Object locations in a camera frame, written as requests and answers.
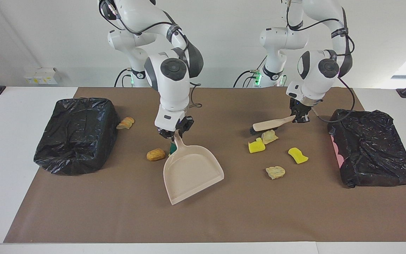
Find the trash piece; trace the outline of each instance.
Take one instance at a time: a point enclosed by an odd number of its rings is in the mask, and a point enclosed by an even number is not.
[[[60,100],[37,146],[34,162],[55,175],[96,172],[111,154],[119,122],[108,99]]]
[[[269,177],[272,178],[272,180],[275,180],[280,177],[284,177],[286,174],[286,170],[283,169],[282,167],[270,167],[266,168],[267,174],[269,174]]]
[[[263,140],[264,145],[267,145],[277,140],[278,137],[275,135],[274,130],[269,130],[261,135],[261,139]]]
[[[147,159],[149,161],[160,161],[161,159],[166,158],[166,152],[161,148],[154,149],[149,151],[147,154]]]
[[[136,121],[132,117],[127,117],[117,126],[117,130],[130,129]]]
[[[174,152],[176,152],[176,150],[177,150],[177,148],[176,148],[175,143],[170,143],[170,153],[169,153],[169,157],[170,157]]]
[[[302,164],[303,162],[308,161],[308,157],[304,156],[302,151],[300,151],[298,148],[291,148],[288,151],[288,154],[294,158],[295,162],[297,164]]]
[[[266,146],[264,145],[263,140],[258,137],[255,142],[248,143],[248,150],[251,154],[253,154],[266,150]]]
[[[222,167],[208,149],[186,146],[177,133],[174,141],[177,150],[164,164],[164,183],[172,205],[224,179]]]
[[[338,109],[331,120],[348,110]],[[381,111],[354,111],[328,125],[338,148],[340,176],[345,185],[391,187],[406,185],[406,150],[393,123]]]

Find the table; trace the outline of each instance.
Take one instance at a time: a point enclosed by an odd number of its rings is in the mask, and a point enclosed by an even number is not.
[[[393,90],[355,90],[364,108],[379,109],[395,118],[402,141],[406,147],[406,100]],[[0,243],[18,210],[26,191],[37,172],[32,156],[43,129],[57,100],[71,98],[76,88],[8,88],[0,96]],[[12,114],[4,109],[11,108]],[[24,171],[7,172],[6,165]],[[95,253],[102,249],[119,253],[127,249],[144,253],[161,250],[163,253],[178,252],[189,248],[211,252],[251,253],[336,253],[351,250],[352,253],[406,253],[406,243],[258,243],[258,244],[36,244],[0,245],[0,253],[16,251],[75,252],[76,249]]]

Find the black plastic bag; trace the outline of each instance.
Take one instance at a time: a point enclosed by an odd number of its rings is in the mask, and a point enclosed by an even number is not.
[[[338,109],[332,121],[346,116]],[[393,119],[381,111],[355,111],[330,123],[328,132],[344,158],[340,174],[347,186],[406,185],[406,151]]]
[[[55,175],[96,172],[111,154],[119,123],[108,99],[60,100],[37,146],[34,162]]]

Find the dustpan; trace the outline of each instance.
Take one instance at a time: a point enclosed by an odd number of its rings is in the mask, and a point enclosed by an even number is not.
[[[177,204],[224,178],[216,157],[202,146],[186,146],[174,137],[177,150],[164,165],[164,183],[170,203]]]

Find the yellow sponge piece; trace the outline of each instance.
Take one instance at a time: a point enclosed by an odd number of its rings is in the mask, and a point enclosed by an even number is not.
[[[258,137],[255,142],[248,143],[248,150],[251,154],[253,154],[266,150],[266,146],[264,145],[263,140]]]
[[[308,161],[308,157],[304,156],[302,151],[300,151],[298,148],[291,148],[288,151],[288,154],[292,156],[292,158],[294,158],[295,162],[297,164],[301,164],[303,162]]]

